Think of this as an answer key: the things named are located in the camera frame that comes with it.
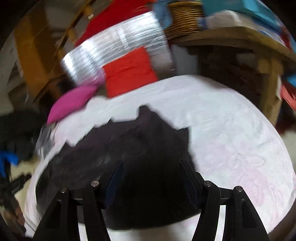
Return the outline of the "black quilted jacket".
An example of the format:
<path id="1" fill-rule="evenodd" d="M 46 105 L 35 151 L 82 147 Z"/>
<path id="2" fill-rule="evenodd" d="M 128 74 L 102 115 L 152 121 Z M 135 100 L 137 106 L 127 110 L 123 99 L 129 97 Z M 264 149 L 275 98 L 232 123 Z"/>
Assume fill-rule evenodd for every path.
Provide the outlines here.
<path id="1" fill-rule="evenodd" d="M 122 161 L 114 199 L 103 211 L 113 230 L 170 225 L 198 213 L 180 180 L 179 162 L 191 162 L 189 129 L 176 130 L 143 105 L 134 120 L 93 128 L 74 147 L 65 144 L 36 186 L 44 214 L 61 187 L 85 188 Z"/>

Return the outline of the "folded coral clothes stack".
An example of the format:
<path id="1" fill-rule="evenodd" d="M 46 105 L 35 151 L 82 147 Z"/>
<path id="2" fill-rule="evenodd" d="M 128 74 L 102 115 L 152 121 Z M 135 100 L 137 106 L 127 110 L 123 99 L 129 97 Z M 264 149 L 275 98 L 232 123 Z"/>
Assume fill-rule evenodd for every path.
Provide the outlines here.
<path id="1" fill-rule="evenodd" d="M 282 82 L 281 97 L 293 110 L 296 110 L 296 90 L 295 87 L 287 81 Z"/>

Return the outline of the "blue jacket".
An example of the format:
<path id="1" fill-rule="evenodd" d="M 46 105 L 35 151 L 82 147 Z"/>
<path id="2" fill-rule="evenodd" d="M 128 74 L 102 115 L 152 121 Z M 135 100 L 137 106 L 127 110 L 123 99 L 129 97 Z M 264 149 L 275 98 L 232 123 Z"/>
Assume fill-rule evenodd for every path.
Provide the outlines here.
<path id="1" fill-rule="evenodd" d="M 10 165 L 17 166 L 19 164 L 19 158 L 12 152 L 1 151 L 1 178 L 7 178 L 8 168 Z"/>

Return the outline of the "black puffer coat pile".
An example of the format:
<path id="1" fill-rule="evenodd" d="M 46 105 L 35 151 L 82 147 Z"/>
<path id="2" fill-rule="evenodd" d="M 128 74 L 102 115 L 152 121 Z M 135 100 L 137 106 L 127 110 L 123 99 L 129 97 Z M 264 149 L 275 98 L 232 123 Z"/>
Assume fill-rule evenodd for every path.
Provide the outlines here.
<path id="1" fill-rule="evenodd" d="M 43 116 L 33 110 L 1 116 L 1 151 L 14 153 L 21 161 L 30 159 L 44 123 Z"/>

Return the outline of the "grey garment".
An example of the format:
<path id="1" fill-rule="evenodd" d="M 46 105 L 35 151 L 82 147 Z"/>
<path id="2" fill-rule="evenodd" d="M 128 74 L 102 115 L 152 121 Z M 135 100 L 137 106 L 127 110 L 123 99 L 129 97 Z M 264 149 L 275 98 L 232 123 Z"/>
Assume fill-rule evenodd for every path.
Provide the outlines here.
<path id="1" fill-rule="evenodd" d="M 43 160 L 48 155 L 50 150 L 55 144 L 54 135 L 56 132 L 57 124 L 44 124 L 41 128 L 40 134 L 36 141 L 35 152 L 37 156 Z"/>

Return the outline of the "white bed sheet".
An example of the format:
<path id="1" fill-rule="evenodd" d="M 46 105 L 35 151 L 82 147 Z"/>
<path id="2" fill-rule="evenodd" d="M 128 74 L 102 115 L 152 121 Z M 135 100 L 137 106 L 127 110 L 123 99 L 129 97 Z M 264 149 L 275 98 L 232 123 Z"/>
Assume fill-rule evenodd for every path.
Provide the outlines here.
<path id="1" fill-rule="evenodd" d="M 93 127 L 109 120 L 133 120 L 141 105 L 175 128 L 189 127 L 197 170 L 217 186 L 242 186 L 267 232 L 285 218 L 295 201 L 295 172 L 276 129 L 235 90 L 202 76 L 182 75 L 115 98 L 93 97 L 83 109 L 60 121 L 54 146 L 30 181 L 23 210 L 27 224 L 36 229 L 40 222 L 37 181 L 63 145 L 77 144 Z"/>

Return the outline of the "pink pillow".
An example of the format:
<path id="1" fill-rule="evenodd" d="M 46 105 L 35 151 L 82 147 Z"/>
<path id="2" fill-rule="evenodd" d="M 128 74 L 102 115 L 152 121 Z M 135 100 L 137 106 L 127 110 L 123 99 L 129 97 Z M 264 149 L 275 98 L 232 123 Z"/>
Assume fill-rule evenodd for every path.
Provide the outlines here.
<path id="1" fill-rule="evenodd" d="M 83 106 L 95 96 L 97 90 L 98 86 L 84 85 L 66 92 L 52 106 L 47 124 L 58 122 L 69 114 L 82 109 Z"/>

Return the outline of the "silver foil insulation panel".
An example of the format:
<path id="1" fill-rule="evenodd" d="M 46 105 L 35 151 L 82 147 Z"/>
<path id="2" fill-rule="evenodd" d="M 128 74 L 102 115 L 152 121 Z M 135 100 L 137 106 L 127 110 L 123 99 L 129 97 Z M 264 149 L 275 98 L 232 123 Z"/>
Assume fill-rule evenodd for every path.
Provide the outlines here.
<path id="1" fill-rule="evenodd" d="M 174 63 L 168 41 L 153 11 L 99 32 L 67 53 L 60 63 L 77 85 L 85 81 L 102 81 L 105 64 L 140 47 L 146 49 L 159 79 L 173 76 Z"/>

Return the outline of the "wooden side table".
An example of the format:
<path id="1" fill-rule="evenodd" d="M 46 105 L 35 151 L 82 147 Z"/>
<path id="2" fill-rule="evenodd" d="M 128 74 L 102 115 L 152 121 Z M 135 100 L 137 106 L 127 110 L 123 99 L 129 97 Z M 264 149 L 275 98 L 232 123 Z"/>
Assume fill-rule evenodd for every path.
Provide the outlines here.
<path id="1" fill-rule="evenodd" d="M 210 29 L 171 39 L 198 57 L 204 77 L 227 85 L 253 102 L 276 125 L 282 77 L 295 74 L 295 53 L 247 27 Z"/>

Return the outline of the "red square cushion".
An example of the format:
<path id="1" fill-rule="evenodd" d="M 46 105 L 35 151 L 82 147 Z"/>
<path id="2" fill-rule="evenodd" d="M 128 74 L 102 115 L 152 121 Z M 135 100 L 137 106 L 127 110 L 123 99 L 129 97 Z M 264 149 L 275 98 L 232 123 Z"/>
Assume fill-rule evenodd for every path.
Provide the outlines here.
<path id="1" fill-rule="evenodd" d="M 158 81 L 148 52 L 144 47 L 134 49 L 103 66 L 107 97 L 138 89 Z"/>

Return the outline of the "large red cushion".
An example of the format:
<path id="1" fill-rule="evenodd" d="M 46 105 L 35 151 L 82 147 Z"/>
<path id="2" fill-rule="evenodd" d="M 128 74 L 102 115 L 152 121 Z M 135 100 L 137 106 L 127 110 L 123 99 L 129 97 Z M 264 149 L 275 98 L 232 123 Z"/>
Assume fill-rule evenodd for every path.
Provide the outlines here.
<path id="1" fill-rule="evenodd" d="M 95 16 L 87 25 L 87 28 L 75 46 L 79 46 L 97 33 L 131 19 L 135 16 L 147 13 L 151 10 L 151 4 L 156 1 L 148 0 L 116 0 L 111 1 L 109 6 Z"/>

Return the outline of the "light blue cardboard box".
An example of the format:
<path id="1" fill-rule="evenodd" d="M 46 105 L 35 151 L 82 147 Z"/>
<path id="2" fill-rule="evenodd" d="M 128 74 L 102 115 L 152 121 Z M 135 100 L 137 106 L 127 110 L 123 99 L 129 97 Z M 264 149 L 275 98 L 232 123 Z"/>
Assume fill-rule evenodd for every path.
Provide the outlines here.
<path id="1" fill-rule="evenodd" d="M 223 10 L 236 11 L 255 18 L 269 27 L 280 31 L 282 23 L 276 14 L 262 1 L 256 0 L 204 0 L 203 11 L 206 16 Z"/>

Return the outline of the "wicker basket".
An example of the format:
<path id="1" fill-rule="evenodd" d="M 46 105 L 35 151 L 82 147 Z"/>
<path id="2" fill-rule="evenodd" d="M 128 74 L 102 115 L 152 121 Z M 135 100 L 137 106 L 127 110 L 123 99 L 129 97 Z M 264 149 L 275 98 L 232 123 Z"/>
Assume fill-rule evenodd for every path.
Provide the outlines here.
<path id="1" fill-rule="evenodd" d="M 172 24 L 165 29 L 168 40 L 201 31 L 199 19 L 204 17 L 201 1 L 177 1 L 168 5 Z"/>

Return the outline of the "blue cloth in basket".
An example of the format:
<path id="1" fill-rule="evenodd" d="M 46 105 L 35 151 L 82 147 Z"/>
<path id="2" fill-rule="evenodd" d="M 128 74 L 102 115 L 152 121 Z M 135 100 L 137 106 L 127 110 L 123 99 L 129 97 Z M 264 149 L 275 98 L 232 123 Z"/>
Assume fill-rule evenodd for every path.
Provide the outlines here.
<path id="1" fill-rule="evenodd" d="M 172 0 L 157 0 L 152 5 L 152 9 L 164 30 L 170 27 L 173 23 L 173 18 L 169 9 L 169 4 L 173 2 L 174 1 Z"/>

